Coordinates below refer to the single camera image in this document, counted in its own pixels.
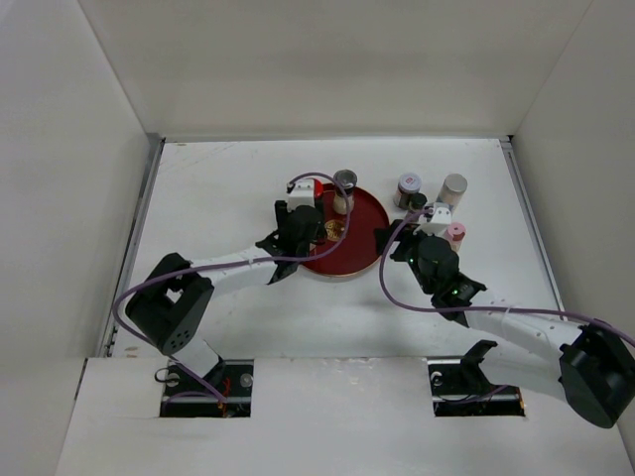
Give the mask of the red label dark spice jar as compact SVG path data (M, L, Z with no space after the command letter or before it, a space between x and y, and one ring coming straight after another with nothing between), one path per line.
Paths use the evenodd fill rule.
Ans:
M394 204L400 209L407 209L412 196L420 192L421 186L422 180L417 174L401 174L393 196Z

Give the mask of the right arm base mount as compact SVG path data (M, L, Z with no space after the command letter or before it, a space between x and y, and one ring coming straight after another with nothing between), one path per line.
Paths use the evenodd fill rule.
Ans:
M480 340L460 356L427 360L436 417L524 417L517 387L493 385L480 369L486 354L497 346Z

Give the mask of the small black cap bottle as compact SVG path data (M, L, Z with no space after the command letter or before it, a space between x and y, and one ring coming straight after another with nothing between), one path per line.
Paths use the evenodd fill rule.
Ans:
M428 203L427 197L420 193L413 193L409 201L409 210L413 213L423 210Z

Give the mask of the black cap pepper bottle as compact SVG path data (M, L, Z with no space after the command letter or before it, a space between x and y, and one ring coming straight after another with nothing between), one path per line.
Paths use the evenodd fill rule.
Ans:
M339 215L345 215L354 208L354 192L357 185L357 174L349 169L337 171L334 180L338 185L334 187L332 202L333 211Z

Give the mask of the silver cap blue band bottle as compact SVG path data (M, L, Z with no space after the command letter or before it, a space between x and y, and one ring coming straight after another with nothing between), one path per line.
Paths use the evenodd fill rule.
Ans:
M436 202L455 211L467 190L467 179L461 174L449 174L445 177Z

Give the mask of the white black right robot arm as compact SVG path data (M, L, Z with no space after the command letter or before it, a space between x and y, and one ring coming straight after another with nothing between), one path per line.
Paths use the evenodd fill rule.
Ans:
M471 392L492 384L530 389L601 428L615 426L633 402L633 337L597 318L495 300L460 271L446 240L404 220L373 235L380 260L406 264L430 297L427 313L492 335L461 359L460 381Z

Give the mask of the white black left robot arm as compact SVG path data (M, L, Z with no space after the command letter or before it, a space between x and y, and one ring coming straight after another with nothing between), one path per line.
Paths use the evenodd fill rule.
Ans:
M253 286L276 284L291 276L312 248L325 239L323 203L287 209L275 202L277 228L252 247L203 261L178 253L165 256L125 306L126 316L163 355L189 374L201 395L219 395L224 361L200 334L210 301Z

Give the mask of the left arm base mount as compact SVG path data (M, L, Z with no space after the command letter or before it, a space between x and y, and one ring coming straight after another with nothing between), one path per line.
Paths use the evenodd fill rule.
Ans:
M254 370L253 360L228 360L206 377L224 398L221 402L212 391L170 361L154 375L155 382L162 385L160 417L250 417Z

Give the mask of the pink cap spice bottle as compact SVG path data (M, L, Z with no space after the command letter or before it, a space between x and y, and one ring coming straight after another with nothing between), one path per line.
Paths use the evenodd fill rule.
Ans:
M444 232L444 238L454 252L458 252L466 235L466 228L459 222L451 223Z

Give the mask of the red lid chili sauce jar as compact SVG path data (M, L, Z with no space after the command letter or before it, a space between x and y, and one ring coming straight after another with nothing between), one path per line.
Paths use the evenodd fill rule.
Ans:
M321 199L323 196L323 183L319 180L314 180L314 199Z

